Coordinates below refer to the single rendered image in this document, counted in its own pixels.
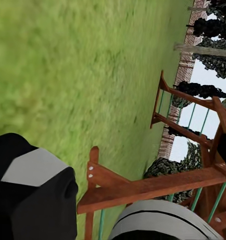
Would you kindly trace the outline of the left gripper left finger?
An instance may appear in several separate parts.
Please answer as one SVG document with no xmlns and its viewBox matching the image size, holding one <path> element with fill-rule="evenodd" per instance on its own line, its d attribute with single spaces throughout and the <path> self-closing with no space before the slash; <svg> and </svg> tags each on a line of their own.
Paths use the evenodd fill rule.
<svg viewBox="0 0 226 240">
<path fill-rule="evenodd" d="M 8 170 L 12 161 L 17 158 L 19 146 L 14 133 L 0 136 L 0 181 Z"/>
</svg>

